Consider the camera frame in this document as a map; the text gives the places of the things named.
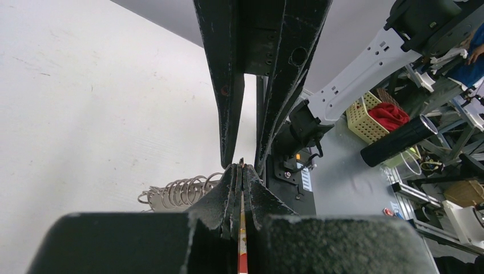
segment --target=plastic basket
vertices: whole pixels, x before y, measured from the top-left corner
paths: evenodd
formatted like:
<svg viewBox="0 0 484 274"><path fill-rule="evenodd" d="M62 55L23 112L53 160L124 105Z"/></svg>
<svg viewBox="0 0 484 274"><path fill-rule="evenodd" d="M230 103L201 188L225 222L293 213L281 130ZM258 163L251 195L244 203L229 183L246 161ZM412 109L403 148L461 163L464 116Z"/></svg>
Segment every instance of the plastic basket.
<svg viewBox="0 0 484 274"><path fill-rule="evenodd" d="M368 110L371 110L380 103L381 101L378 100L376 96L374 96L371 92L368 92L346 110L348 128L368 144L371 144L390 133L375 119L368 115ZM416 159L421 158L417 147L408 149L408 152ZM402 163L402 157L397 155L387 160L385 165L388 167L396 167Z"/></svg>
<svg viewBox="0 0 484 274"><path fill-rule="evenodd" d="M461 207L473 207L484 202L484 187L478 181L454 183L443 195L445 199Z"/></svg>

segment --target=brown woven basket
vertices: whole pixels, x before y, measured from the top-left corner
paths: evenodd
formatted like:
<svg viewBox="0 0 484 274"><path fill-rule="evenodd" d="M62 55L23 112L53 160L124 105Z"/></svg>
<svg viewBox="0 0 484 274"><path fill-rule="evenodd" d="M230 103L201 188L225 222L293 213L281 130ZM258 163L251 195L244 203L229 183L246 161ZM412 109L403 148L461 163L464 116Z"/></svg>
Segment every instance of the brown woven basket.
<svg viewBox="0 0 484 274"><path fill-rule="evenodd" d="M473 207L484 202L484 187L478 181L460 181L444 192L447 200L461 207Z"/></svg>

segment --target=white label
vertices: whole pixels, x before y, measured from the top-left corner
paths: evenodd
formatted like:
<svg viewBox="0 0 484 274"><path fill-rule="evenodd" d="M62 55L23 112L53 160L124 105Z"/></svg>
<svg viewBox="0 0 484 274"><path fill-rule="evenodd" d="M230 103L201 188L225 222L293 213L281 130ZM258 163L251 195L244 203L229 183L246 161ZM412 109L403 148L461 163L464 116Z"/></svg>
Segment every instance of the white label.
<svg viewBox="0 0 484 274"><path fill-rule="evenodd" d="M300 163L297 163L297 168L302 167L303 165ZM301 170L301 176L302 176L302 188L306 191L313 192L313 187L311 186L311 175L309 174L309 169L305 168Z"/></svg>

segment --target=circular hole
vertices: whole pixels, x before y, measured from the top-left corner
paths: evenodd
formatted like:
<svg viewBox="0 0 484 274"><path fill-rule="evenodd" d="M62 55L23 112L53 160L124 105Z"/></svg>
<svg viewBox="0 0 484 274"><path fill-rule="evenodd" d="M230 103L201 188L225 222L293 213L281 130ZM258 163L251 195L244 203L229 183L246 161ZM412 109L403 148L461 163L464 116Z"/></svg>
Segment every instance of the circular hole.
<svg viewBox="0 0 484 274"><path fill-rule="evenodd" d="M298 47L297 49L292 51L291 61L295 66L299 67L304 63L307 55L308 53L304 48Z"/></svg>

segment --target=gray wall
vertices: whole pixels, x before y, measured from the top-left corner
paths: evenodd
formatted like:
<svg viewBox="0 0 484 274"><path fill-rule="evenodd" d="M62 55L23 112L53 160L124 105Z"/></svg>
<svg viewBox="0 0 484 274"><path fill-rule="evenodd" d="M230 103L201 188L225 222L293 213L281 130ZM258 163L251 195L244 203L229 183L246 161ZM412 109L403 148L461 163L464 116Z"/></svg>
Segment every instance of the gray wall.
<svg viewBox="0 0 484 274"><path fill-rule="evenodd" d="M192 0L113 0L165 29L202 46ZM334 0L305 88L322 89L374 38L394 1Z"/></svg>

